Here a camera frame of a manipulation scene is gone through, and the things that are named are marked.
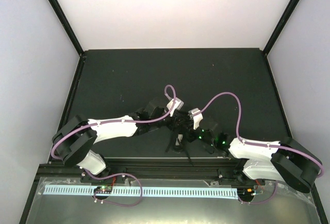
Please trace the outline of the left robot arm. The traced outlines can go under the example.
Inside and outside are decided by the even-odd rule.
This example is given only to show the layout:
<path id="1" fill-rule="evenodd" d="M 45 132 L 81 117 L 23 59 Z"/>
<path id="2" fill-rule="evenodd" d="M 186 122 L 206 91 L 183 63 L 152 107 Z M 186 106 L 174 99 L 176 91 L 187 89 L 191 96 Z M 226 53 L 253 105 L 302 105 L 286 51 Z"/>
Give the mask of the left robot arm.
<path id="1" fill-rule="evenodd" d="M 75 116 L 52 138 L 51 156 L 65 166 L 87 170 L 98 182 L 106 182 L 111 175 L 103 157 L 92 150 L 96 143 L 119 137 L 140 136 L 174 122 L 174 114 L 184 102 L 170 98 L 162 102 L 154 99 L 145 108 L 111 119 L 85 119 Z"/>

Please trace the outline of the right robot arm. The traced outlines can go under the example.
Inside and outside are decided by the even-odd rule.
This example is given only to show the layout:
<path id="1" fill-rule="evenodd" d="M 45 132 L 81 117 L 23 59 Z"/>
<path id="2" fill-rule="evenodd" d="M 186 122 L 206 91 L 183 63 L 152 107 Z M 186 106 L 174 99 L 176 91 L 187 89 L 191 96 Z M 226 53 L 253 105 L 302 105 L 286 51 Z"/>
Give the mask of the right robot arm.
<path id="1" fill-rule="evenodd" d="M 248 140 L 222 132 L 216 122 L 202 120 L 186 124 L 184 138 L 201 141 L 210 154 L 243 160 L 234 172 L 240 184 L 256 179 L 282 181 L 296 191 L 309 193 L 324 172 L 322 162 L 291 137 L 270 142 Z"/>

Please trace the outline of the black sneaker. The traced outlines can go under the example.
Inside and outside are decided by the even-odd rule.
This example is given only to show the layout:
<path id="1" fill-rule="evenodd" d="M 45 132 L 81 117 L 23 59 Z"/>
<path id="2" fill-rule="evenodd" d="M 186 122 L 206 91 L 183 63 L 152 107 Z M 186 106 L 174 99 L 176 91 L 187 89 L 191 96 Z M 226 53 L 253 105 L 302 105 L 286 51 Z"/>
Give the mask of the black sneaker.
<path id="1" fill-rule="evenodd" d="M 170 140 L 171 149 L 176 153 L 188 154 L 186 147 L 185 134 L 187 133 L 187 122 L 175 123 L 172 128 Z"/>

